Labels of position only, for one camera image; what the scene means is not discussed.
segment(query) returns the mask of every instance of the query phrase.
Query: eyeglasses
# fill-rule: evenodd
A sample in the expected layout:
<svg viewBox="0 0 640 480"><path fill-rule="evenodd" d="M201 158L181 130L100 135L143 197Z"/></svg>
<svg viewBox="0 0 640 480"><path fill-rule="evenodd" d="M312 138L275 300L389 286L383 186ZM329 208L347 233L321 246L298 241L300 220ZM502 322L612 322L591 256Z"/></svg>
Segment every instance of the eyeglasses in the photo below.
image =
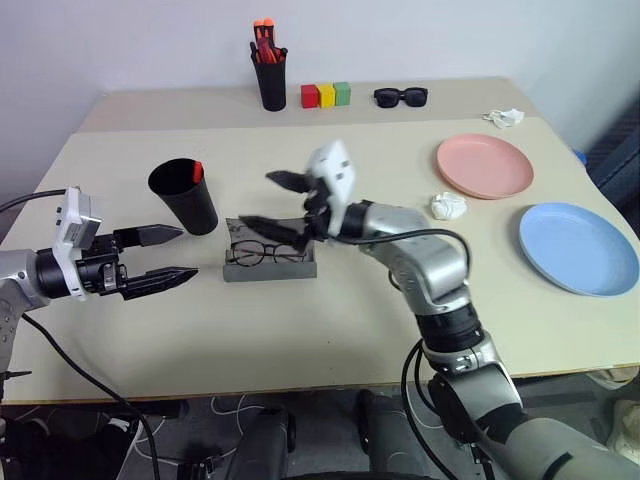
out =
<svg viewBox="0 0 640 480"><path fill-rule="evenodd" d="M229 260L243 267L254 267L261 263L265 257L273 258L274 263L289 263L302 262L306 256L306 253L300 253L289 245L243 240L231 244L231 259Z"/></svg>
<svg viewBox="0 0 640 480"><path fill-rule="evenodd" d="M427 103L429 90L420 87L411 87L406 90L397 88L379 88L373 92L373 97L380 108L393 108L400 100L410 107L424 107Z"/></svg>

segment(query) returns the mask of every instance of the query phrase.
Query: yellow block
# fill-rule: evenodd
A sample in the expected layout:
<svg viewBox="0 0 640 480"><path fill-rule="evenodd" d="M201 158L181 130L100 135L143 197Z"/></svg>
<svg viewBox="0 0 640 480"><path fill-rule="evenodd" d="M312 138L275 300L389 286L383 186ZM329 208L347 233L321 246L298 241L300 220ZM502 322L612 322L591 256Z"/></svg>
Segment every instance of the yellow block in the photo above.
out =
<svg viewBox="0 0 640 480"><path fill-rule="evenodd" d="M320 92L320 108L330 108L336 104L336 89L330 83L316 85Z"/></svg>

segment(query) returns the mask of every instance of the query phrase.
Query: red block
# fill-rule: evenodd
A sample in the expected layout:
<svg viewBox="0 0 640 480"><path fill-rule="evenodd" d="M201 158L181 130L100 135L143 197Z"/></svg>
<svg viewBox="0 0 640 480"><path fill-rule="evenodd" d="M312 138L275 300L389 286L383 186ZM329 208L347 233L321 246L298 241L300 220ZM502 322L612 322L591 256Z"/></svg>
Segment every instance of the red block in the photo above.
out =
<svg viewBox="0 0 640 480"><path fill-rule="evenodd" d="M315 85L301 85L302 108L316 108L320 102L320 92Z"/></svg>

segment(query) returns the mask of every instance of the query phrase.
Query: crumpled paper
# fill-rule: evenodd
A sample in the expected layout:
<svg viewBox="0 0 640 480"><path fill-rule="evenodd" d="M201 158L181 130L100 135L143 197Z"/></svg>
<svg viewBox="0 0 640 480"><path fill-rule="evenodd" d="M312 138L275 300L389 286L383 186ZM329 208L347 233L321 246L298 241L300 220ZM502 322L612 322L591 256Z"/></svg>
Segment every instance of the crumpled paper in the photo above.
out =
<svg viewBox="0 0 640 480"><path fill-rule="evenodd" d="M491 110L489 113L485 113L482 118L489 120L498 128L513 127L518 125L524 120L524 112L512 108L506 112L500 110Z"/></svg>
<svg viewBox="0 0 640 480"><path fill-rule="evenodd" d="M467 211L467 201L464 197L450 192L434 196L429 206L436 220L453 220Z"/></svg>

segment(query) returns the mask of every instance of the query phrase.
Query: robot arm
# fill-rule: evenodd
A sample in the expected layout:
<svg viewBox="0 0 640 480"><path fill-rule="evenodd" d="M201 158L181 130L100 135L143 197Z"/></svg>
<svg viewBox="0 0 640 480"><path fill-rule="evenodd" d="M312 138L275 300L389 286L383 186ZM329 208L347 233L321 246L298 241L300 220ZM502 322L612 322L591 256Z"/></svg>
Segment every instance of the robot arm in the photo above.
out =
<svg viewBox="0 0 640 480"><path fill-rule="evenodd" d="M638 478L629 460L560 422L524 412L471 303L464 258L433 235L385 241L384 236L428 229L429 224L415 210L368 201L349 204L355 175L342 142L315 151L304 174L267 176L309 195L305 231L298 234L264 217L241 217L247 226L299 249L328 238L356 244L391 271L436 371L429 392L449 435L479 444L514 479Z"/></svg>
<svg viewBox="0 0 640 480"><path fill-rule="evenodd" d="M120 293L130 300L178 286L198 272L166 267L128 277L119 263L125 248L167 242L182 234L179 228L147 225L96 236L101 219L91 198L78 188L67 189L57 215L53 248L0 252L0 400L5 380L31 373L8 371L23 313L45 307L53 298L73 296L83 301L87 293Z"/></svg>

